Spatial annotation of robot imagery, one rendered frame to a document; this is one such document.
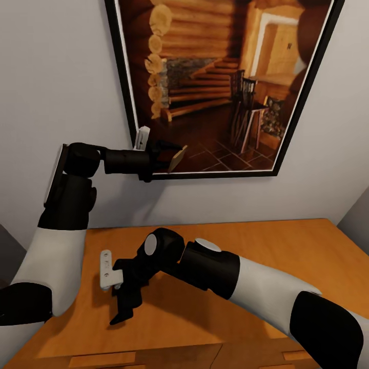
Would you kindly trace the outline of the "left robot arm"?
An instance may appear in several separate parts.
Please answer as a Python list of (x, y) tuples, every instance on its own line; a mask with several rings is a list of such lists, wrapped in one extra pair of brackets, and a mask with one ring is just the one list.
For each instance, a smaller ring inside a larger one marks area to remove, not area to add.
[(133, 150), (74, 142), (61, 145), (40, 216), (25, 259), (11, 284), (0, 290), (0, 369), (52, 317), (63, 315), (81, 284), (89, 212), (96, 187), (90, 177), (104, 160), (105, 174), (142, 174), (151, 182), (153, 171), (169, 168), (157, 160), (161, 150), (180, 145), (149, 139), (150, 129), (138, 129)]

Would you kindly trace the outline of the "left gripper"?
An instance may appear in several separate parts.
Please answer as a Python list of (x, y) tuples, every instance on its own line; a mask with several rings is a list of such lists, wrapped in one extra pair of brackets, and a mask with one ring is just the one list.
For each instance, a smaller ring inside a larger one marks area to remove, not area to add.
[(169, 168), (168, 161), (157, 160), (161, 150), (182, 150), (180, 145), (158, 139), (156, 143), (149, 140), (145, 151), (123, 149), (124, 174), (142, 174), (145, 183), (151, 182), (153, 171)]

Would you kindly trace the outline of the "mousetrap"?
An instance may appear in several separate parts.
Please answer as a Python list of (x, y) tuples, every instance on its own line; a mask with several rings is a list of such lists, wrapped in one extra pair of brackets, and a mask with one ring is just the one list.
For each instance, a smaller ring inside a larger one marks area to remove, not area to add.
[[(149, 281), (144, 284), (142, 287), (146, 286), (146, 285), (149, 285)], [(112, 286), (112, 296), (115, 296), (117, 295), (117, 289), (114, 288), (114, 285)]]
[(187, 145), (184, 145), (182, 147), (182, 150), (177, 150), (177, 152), (175, 153), (175, 155), (171, 158), (171, 161), (169, 162), (169, 168), (168, 168), (167, 173), (170, 173), (176, 167), (176, 165), (182, 160), (182, 157), (186, 149), (187, 149)]

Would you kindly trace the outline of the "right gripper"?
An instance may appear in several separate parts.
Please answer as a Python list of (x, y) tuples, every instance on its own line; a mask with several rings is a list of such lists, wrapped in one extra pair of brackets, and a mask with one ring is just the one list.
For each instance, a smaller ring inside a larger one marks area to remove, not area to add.
[(110, 324), (118, 324), (133, 317), (133, 309), (142, 305), (140, 288), (149, 280), (142, 280), (135, 276), (132, 268), (134, 259), (117, 259), (114, 270), (122, 269), (123, 284), (117, 290), (118, 314)]

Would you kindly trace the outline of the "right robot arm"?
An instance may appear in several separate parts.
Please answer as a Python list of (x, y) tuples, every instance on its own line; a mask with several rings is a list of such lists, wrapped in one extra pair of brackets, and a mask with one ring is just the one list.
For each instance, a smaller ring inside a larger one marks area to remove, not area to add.
[(159, 271), (220, 297), (300, 343), (322, 369), (369, 369), (369, 319), (321, 295), (315, 286), (202, 238), (185, 247), (167, 228), (150, 233), (133, 259), (100, 253), (100, 288), (117, 289), (118, 314), (110, 324), (133, 317), (142, 305), (140, 288)]

